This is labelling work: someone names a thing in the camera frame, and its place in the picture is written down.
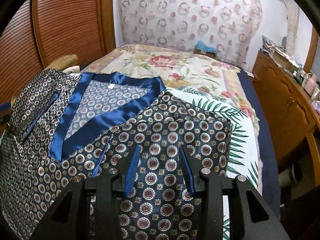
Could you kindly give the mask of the long wooden sideboard cabinet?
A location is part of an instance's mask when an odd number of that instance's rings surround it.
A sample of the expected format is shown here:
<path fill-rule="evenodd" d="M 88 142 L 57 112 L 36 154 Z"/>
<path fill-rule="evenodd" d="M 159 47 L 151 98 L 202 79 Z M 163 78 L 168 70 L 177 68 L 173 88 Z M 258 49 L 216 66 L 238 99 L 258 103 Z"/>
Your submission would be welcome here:
<path fill-rule="evenodd" d="M 259 51 L 252 70 L 253 86 L 263 108 L 276 159 L 283 165 L 304 141 L 310 150 L 315 185 L 319 185 L 319 114 L 310 96 L 283 69 Z"/>

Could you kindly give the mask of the small grey waste bin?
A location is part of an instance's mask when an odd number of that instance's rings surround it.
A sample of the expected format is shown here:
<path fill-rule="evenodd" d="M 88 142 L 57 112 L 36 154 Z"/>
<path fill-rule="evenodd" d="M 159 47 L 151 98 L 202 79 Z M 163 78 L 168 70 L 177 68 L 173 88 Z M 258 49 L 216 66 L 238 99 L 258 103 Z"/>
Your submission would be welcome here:
<path fill-rule="evenodd" d="M 296 185 L 301 180 L 301 171 L 294 166 L 281 172 L 278 176 L 280 188 Z"/>

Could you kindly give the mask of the navy circle-patterned satin top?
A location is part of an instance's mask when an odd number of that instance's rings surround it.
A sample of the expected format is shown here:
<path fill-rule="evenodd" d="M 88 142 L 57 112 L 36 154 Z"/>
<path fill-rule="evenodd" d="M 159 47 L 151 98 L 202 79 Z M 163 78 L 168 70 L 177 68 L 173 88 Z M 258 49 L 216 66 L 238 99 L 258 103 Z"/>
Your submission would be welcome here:
<path fill-rule="evenodd" d="M 65 74 L 45 70 L 20 92 L 1 137 L 1 211 L 14 235 L 29 239 L 51 204 L 75 176 L 91 178 L 140 148 L 132 200 L 153 108 L 167 91 L 161 78 Z"/>

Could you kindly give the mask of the pink circle-patterned curtain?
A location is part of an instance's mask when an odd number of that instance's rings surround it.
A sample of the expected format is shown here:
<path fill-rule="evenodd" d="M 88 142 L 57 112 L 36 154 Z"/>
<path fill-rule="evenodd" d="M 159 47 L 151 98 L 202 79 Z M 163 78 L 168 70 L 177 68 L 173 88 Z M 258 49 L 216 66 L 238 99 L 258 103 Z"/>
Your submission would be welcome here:
<path fill-rule="evenodd" d="M 245 67 L 262 19 L 260 0 L 119 0 L 125 43 L 192 52 L 197 42 Z"/>

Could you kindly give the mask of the gold patterned folded blanket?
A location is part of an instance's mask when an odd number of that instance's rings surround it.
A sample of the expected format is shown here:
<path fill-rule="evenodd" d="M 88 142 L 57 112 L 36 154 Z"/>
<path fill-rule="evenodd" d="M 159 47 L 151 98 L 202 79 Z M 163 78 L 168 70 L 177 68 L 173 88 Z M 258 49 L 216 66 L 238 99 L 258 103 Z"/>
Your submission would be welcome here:
<path fill-rule="evenodd" d="M 57 70 L 65 70 L 69 67 L 76 66 L 78 64 L 79 58 L 75 54 L 64 55 L 52 61 L 45 70 L 48 69 L 57 69 Z"/>

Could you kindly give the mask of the cardboard box with blue cloth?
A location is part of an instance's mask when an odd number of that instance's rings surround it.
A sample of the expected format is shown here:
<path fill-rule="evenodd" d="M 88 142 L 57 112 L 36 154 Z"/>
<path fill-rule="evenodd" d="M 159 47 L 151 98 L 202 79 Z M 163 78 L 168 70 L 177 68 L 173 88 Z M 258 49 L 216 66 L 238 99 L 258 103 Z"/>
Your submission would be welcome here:
<path fill-rule="evenodd" d="M 217 51 L 215 48 L 207 46 L 204 42 L 197 41 L 194 47 L 194 54 L 204 55 L 215 59 Z"/>

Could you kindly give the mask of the navy blue bed sheet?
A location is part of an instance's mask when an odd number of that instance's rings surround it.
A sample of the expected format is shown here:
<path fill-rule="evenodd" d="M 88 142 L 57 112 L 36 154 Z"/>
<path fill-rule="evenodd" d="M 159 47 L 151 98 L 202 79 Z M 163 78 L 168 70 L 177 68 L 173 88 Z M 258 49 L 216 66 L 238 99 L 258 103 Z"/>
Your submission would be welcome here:
<path fill-rule="evenodd" d="M 255 110 L 257 118 L 259 119 L 260 129 L 258 134 L 258 145 L 260 154 L 259 164 L 261 166 L 261 195 L 274 214 L 277 217 L 280 217 L 278 167 L 269 126 L 249 76 L 243 69 L 241 69 L 238 74 L 238 78 L 247 100 Z"/>

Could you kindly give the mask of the tied beige window curtain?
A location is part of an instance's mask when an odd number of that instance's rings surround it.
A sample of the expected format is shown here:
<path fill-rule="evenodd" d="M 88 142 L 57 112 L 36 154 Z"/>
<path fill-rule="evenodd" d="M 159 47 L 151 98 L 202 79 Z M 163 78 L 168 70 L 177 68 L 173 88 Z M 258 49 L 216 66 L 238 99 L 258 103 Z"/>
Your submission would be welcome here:
<path fill-rule="evenodd" d="M 299 6 L 294 0 L 286 0 L 287 9 L 287 36 L 286 53 L 292 56 L 296 49 L 296 38 L 299 26 Z"/>

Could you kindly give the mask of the palm leaf print sheet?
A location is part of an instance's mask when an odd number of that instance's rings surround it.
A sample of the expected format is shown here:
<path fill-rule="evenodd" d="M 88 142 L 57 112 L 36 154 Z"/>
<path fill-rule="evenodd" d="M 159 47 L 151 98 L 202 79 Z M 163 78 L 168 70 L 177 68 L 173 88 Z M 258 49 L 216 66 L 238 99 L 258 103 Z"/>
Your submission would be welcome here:
<path fill-rule="evenodd" d="M 203 223 L 204 199 L 185 185 L 179 150 L 221 176 L 242 174 L 259 183 L 258 150 L 247 114 L 219 100 L 180 90 L 164 91 L 153 108 L 152 135 L 145 139 L 148 160 L 141 164 L 132 200 L 120 204 L 123 232 L 139 237 L 149 230 L 153 239 L 195 239 Z"/>

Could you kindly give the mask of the brown louvered wardrobe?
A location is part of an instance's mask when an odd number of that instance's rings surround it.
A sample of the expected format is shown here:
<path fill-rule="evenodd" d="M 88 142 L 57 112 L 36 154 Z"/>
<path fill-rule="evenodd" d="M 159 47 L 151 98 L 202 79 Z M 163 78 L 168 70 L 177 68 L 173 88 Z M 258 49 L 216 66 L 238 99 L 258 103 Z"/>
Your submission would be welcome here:
<path fill-rule="evenodd" d="M 84 65 L 115 47 L 113 0 L 23 0 L 1 35 L 1 102 L 55 59 Z"/>

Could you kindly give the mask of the open cardboard box on cabinet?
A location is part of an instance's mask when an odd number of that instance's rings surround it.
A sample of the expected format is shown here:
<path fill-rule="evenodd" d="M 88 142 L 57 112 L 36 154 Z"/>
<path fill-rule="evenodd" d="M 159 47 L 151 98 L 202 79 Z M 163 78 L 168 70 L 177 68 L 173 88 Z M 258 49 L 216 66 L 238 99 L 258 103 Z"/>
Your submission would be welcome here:
<path fill-rule="evenodd" d="M 273 51 L 271 58 L 281 68 L 286 69 L 291 73 L 294 73 L 299 68 L 299 66 L 295 63 L 295 61 L 290 59 L 288 55 L 286 55 L 284 52 L 282 52 L 278 48 L 276 48 Z"/>

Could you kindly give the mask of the floral beige quilt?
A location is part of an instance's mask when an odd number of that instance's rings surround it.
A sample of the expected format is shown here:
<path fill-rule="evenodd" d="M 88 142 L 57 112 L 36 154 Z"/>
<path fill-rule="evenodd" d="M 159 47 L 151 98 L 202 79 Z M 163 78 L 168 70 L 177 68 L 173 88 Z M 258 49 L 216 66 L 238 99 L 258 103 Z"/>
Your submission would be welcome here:
<path fill-rule="evenodd" d="M 84 72 L 119 72 L 140 79 L 159 76 L 170 88 L 193 87 L 202 97 L 225 99 L 250 117 L 256 132 L 260 129 L 259 119 L 240 82 L 241 69 L 208 56 L 128 44 L 93 61 Z"/>

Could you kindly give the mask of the pink thermos jug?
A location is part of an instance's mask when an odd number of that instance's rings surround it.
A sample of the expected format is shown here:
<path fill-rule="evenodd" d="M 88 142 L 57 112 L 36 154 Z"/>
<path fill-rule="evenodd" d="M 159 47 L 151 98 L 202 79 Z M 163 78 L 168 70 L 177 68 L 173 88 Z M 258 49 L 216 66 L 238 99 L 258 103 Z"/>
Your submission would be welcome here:
<path fill-rule="evenodd" d="M 312 96 L 316 88 L 316 85 L 317 85 L 317 76 L 315 74 L 308 73 L 306 75 L 304 89 L 310 96 Z"/>

